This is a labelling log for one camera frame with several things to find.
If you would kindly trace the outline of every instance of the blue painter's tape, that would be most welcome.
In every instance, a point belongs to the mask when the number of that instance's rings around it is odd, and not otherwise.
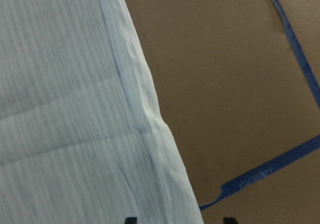
[[[294,30],[286,16],[285,11],[283,10],[279,0],[272,0],[275,5],[279,15],[282,18],[284,24],[284,31],[286,37],[293,48],[293,52],[298,60],[300,68],[308,82],[309,88],[313,94],[313,97],[320,108],[320,87],[317,83],[317,80],[312,72],[312,69],[308,63],[308,60],[305,56],[304,51],[301,48],[301,45],[294,33]],[[317,150],[320,148],[320,135],[315,138],[291,149],[290,151],[281,154],[280,156],[248,171],[241,176],[223,184],[221,186],[221,195],[214,202],[204,204],[200,206],[200,210],[203,211],[208,207],[218,203],[219,201],[235,194],[242,189],[246,188],[250,184],[253,184],[270,174],[278,171],[279,169],[293,163],[294,161],[302,158],[303,156]]]
[[[272,0],[273,4],[275,5],[279,15],[282,18],[283,24],[284,24],[284,31],[285,35],[290,43],[290,45],[293,48],[293,52],[295,54],[296,59],[298,60],[298,63],[300,65],[300,68],[308,82],[309,88],[313,94],[313,97],[320,108],[320,87],[317,83],[317,80],[312,72],[312,69],[308,63],[308,60],[305,56],[304,51],[301,48],[301,45],[297,39],[296,34],[294,33],[294,30],[286,16],[285,11],[283,10],[279,0]]]
[[[204,209],[211,207],[232,194],[241,191],[250,184],[269,176],[318,148],[320,148],[320,135],[223,184],[221,186],[221,195],[219,198],[212,203],[201,205],[200,210],[203,211]]]

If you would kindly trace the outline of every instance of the brown cardboard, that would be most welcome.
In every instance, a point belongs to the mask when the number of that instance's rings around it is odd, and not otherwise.
[[[126,3],[200,205],[223,183],[320,134],[319,109],[270,0]],[[297,33],[317,65],[304,29]],[[209,208],[205,223],[317,223],[319,155]]]

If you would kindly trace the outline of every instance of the black object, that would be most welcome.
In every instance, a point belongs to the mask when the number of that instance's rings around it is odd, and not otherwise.
[[[137,218],[126,218],[124,224],[137,224]]]
[[[223,224],[238,224],[235,218],[224,218]]]

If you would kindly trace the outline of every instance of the light blue fabric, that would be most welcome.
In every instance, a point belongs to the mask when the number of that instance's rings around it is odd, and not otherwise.
[[[0,223],[202,224],[124,0],[0,0]]]

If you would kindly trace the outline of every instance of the wrinkle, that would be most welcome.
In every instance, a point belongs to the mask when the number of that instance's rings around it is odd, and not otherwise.
[[[66,98],[66,97],[69,97],[69,96],[75,94],[76,92],[80,93],[80,92],[83,91],[83,90],[90,89],[90,88],[92,88],[93,86],[97,86],[97,85],[99,85],[99,84],[101,84],[101,83],[104,83],[104,82],[106,82],[106,81],[109,81],[110,79],[113,79],[113,78],[114,78],[114,77],[110,77],[110,78],[107,78],[107,79],[98,81],[98,82],[96,82],[96,83],[93,83],[93,84],[91,84],[91,85],[89,85],[89,86],[86,86],[86,87],[83,87],[83,88],[80,88],[80,89],[74,89],[74,90],[72,90],[72,91],[70,91],[70,92],[68,92],[68,93],[66,93],[66,94],[64,94],[64,95],[58,96],[58,97],[56,97],[56,98],[54,98],[54,99],[50,99],[50,100],[48,100],[47,102],[40,103],[40,104],[37,105],[37,106],[31,107],[31,108],[27,108],[27,109],[24,109],[24,110],[20,110],[20,111],[17,112],[17,113],[13,113],[13,114],[10,114],[9,116],[2,117],[2,118],[0,118],[0,122],[5,121],[6,119],[9,119],[9,118],[18,116],[18,115],[20,115],[20,114],[23,114],[23,113],[25,113],[25,112],[30,112],[30,111],[32,111],[32,110],[34,110],[34,109],[36,109],[36,108],[43,107],[43,106],[45,106],[45,105],[47,105],[47,104],[53,104],[54,102],[58,102],[58,101],[60,101],[60,100],[63,99],[63,98]]]
[[[144,133],[141,132],[139,129],[136,129],[136,131],[139,133],[139,135],[141,136],[141,140],[142,140],[142,143],[148,153],[148,157],[149,157],[149,161],[151,163],[151,166],[152,166],[152,170],[153,170],[153,173],[155,173],[155,177],[157,178],[157,189],[162,191],[162,194],[164,193],[167,193],[169,199],[170,199],[170,194],[169,194],[169,191],[168,191],[168,183],[167,182],[164,182],[164,180],[166,180],[166,175],[164,174],[164,171],[163,171],[163,168],[162,168],[162,165],[161,165],[161,162],[160,162],[160,156],[159,156],[159,153],[158,152],[153,152],[153,153],[156,153],[156,157],[157,159],[153,158],[151,156],[151,153],[149,151],[149,147],[145,141],[145,138],[144,138]],[[164,198],[164,195],[161,195],[161,201],[162,201],[162,204],[164,205],[166,202],[165,202],[165,198]],[[169,220],[172,219],[172,204],[171,202],[167,203],[169,205],[169,208],[165,208],[165,212],[169,212],[169,214],[167,213],[166,216],[163,216],[163,223],[167,223],[167,224],[170,224],[172,222],[169,222]]]
[[[132,114],[132,118],[134,119],[134,122],[136,123],[134,112],[133,112],[133,110],[131,108],[131,105],[130,105],[130,102],[129,102],[129,99],[128,99],[128,95],[126,93],[125,85],[124,85],[124,82],[123,82],[123,78],[122,78],[122,75],[121,75],[121,72],[120,72],[120,69],[119,69],[119,64],[118,64],[117,58],[115,56],[115,52],[114,52],[113,46],[111,45],[110,38],[108,36],[108,26],[107,26],[107,21],[106,21],[105,15],[104,15],[104,10],[102,8],[101,0],[98,0],[98,2],[99,2],[99,7],[100,7],[100,13],[101,13],[101,16],[102,16],[102,21],[103,21],[103,24],[104,24],[104,26],[103,26],[104,27],[104,32],[105,32],[104,34],[105,34],[107,43],[109,45],[109,48],[111,50],[111,55],[112,55],[111,57],[112,57],[112,60],[113,60],[113,63],[114,63],[114,68],[115,68],[116,73],[117,73],[117,78],[118,78],[118,81],[120,82],[122,93],[123,93],[124,98],[126,100],[126,104],[128,105],[129,110],[130,110],[130,112]],[[128,118],[128,114],[127,114],[127,112],[124,112],[124,114],[125,114],[125,118],[126,118],[126,123],[127,123],[128,127],[130,128],[132,125],[130,124],[130,121],[129,121],[129,118]]]
[[[134,204],[136,206],[136,209],[139,210],[139,206],[138,206],[138,203],[137,203],[138,198],[136,197],[135,192],[134,192],[132,186],[130,185],[130,182],[128,181],[127,177],[125,176],[125,173],[124,173],[123,169],[120,167],[120,165],[118,164],[118,162],[116,161],[116,159],[114,158],[113,155],[112,155],[112,159],[113,159],[116,167],[119,169],[119,173],[121,174],[121,176],[125,180],[125,183],[126,183],[128,189],[130,190],[132,196],[133,196],[133,201],[134,201]]]
[[[125,133],[125,132],[123,132],[120,135],[114,135],[114,136],[109,136],[109,137],[106,137],[105,135],[103,135],[103,137],[101,137],[101,138],[95,138],[95,139],[90,139],[90,140],[86,140],[86,141],[82,141],[82,142],[77,142],[75,144],[70,144],[70,145],[67,145],[67,146],[64,146],[64,147],[52,148],[52,149],[41,151],[41,152],[29,155],[29,156],[25,156],[25,157],[22,157],[22,158],[13,159],[13,160],[8,161],[8,162],[0,163],[0,167],[4,167],[4,166],[10,165],[10,164],[14,164],[16,162],[21,162],[23,160],[26,160],[26,159],[29,159],[29,158],[32,158],[32,157],[43,155],[45,153],[56,152],[56,151],[59,151],[61,149],[72,148],[72,147],[80,146],[80,145],[86,145],[86,144],[88,144],[90,142],[97,142],[97,141],[99,142],[99,141],[103,141],[103,140],[112,141],[112,140],[115,140],[115,139],[118,139],[118,138],[122,138],[122,137],[126,137],[126,136],[135,136],[135,135],[136,134],[134,134],[134,133]],[[151,164],[153,166],[153,171],[155,172],[153,159],[152,159],[150,153],[148,152],[148,150],[147,150],[147,153],[148,153],[149,161],[151,162]]]

